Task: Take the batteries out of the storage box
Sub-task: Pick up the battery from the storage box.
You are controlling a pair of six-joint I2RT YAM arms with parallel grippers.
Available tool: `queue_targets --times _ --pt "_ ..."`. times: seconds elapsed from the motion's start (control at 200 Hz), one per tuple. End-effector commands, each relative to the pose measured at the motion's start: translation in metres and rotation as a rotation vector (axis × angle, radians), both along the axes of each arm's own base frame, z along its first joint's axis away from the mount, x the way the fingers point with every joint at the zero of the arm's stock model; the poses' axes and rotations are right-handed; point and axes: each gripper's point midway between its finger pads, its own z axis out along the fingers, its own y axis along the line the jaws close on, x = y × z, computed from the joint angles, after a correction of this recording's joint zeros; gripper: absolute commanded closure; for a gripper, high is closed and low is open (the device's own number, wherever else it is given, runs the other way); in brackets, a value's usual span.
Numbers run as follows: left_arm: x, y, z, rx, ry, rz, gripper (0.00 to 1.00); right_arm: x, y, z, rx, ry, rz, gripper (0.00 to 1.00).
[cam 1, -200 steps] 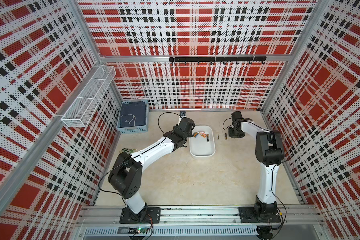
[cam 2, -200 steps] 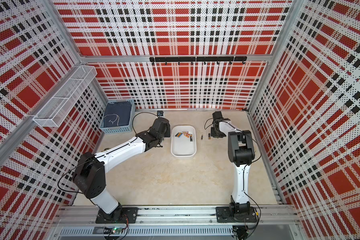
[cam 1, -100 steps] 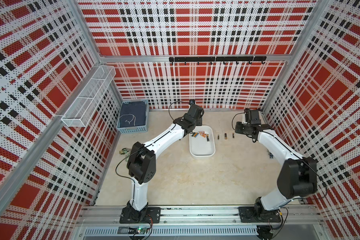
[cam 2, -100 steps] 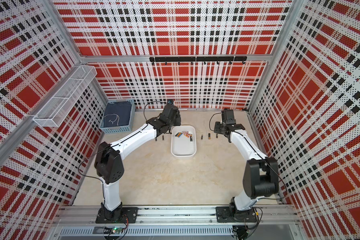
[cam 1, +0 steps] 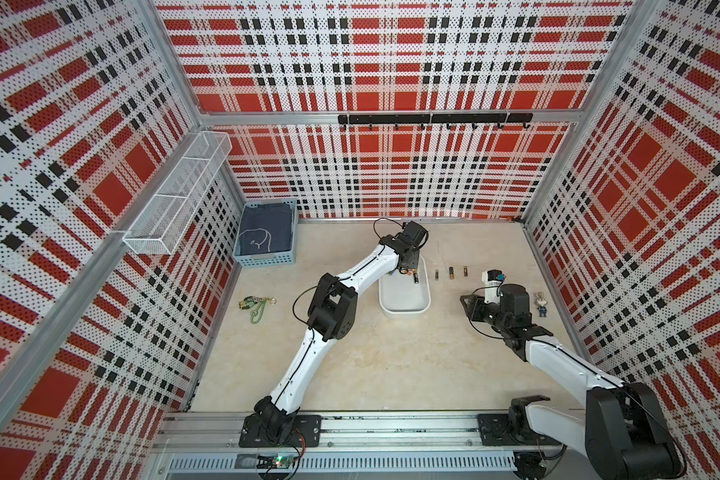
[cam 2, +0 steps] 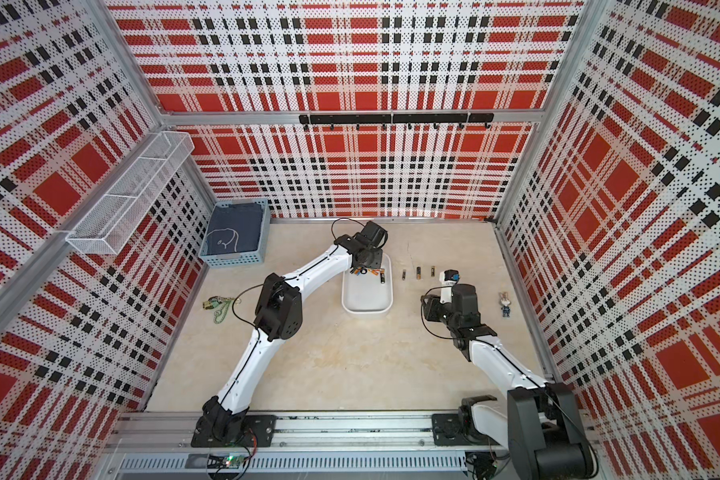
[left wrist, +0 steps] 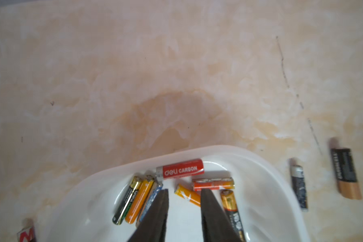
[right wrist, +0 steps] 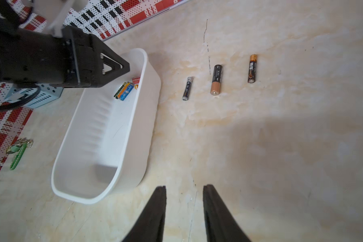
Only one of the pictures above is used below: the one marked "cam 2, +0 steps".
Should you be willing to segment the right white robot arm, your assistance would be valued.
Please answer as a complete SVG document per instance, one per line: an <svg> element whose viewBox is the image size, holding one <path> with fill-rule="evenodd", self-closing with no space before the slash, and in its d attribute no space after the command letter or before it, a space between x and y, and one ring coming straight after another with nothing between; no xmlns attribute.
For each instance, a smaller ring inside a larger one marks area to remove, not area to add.
<svg viewBox="0 0 720 480"><path fill-rule="evenodd" d="M522 479L593 479L601 463L587 438L573 392L565 384L534 374L481 321L474 296L450 302L421 297L421 321L443 324L465 359L484 373L506 400L506 412L490 406L491 395L462 400L462 432L469 442L491 440L507 451Z"/></svg>

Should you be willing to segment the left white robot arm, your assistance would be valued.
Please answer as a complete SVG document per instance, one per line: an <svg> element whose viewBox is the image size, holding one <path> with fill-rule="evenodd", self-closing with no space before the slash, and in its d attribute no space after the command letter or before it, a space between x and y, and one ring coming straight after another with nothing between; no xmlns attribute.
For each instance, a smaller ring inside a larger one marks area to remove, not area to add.
<svg viewBox="0 0 720 480"><path fill-rule="evenodd" d="M280 347L303 323L303 301L323 284L351 269L379 269L383 250L344 237L321 256L285 276L269 275L255 308L253 332L234 372L202 407L191 445L226 447L244 435L253 394Z"/></svg>

